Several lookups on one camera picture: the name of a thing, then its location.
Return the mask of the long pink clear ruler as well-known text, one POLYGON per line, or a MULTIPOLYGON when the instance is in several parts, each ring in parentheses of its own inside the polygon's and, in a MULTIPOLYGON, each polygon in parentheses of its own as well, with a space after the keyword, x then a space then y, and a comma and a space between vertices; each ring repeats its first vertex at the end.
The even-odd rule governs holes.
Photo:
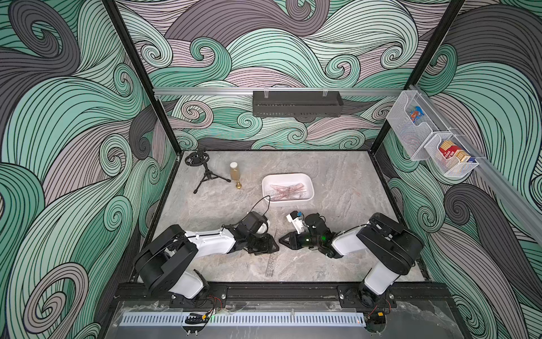
POLYGON ((267 263, 267 266, 266 266, 266 269, 265 269, 265 277, 266 278, 272 278, 273 277, 274 270, 275 270, 275 264, 276 264, 276 261, 277 261, 277 256, 278 256, 278 251, 273 252, 272 254, 269 255, 268 263, 267 263))

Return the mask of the white storage box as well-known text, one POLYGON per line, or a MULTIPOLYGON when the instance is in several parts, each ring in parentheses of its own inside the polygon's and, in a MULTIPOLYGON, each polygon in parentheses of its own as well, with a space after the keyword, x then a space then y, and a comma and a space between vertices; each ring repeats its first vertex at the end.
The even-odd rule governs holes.
POLYGON ((304 173, 267 175, 261 185, 263 196, 271 207, 308 203, 315 196, 312 179, 304 173))

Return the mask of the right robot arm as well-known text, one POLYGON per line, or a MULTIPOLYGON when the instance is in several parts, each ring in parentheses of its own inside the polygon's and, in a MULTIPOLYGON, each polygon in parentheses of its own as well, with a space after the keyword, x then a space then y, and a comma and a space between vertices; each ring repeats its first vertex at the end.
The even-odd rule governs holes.
POLYGON ((418 235, 382 213, 374 213, 366 223, 341 232, 331 231, 319 213, 304 216, 295 210, 287 215, 287 221, 295 231, 281 237, 279 243, 291 250, 315 249, 334 259, 367 250, 377 258, 357 292, 357 297, 370 305, 400 276, 409 273, 424 247, 418 235))

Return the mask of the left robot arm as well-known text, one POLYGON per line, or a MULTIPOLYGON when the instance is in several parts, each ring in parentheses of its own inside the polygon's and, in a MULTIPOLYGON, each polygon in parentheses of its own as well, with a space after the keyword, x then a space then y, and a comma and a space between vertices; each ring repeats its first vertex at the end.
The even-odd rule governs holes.
POLYGON ((187 271, 191 262, 236 251, 259 256, 275 253, 279 246, 272 235, 251 233, 242 225, 205 232, 172 225, 141 250, 134 266, 150 295, 170 292, 186 299, 199 299, 209 291, 209 285, 199 271, 187 271))

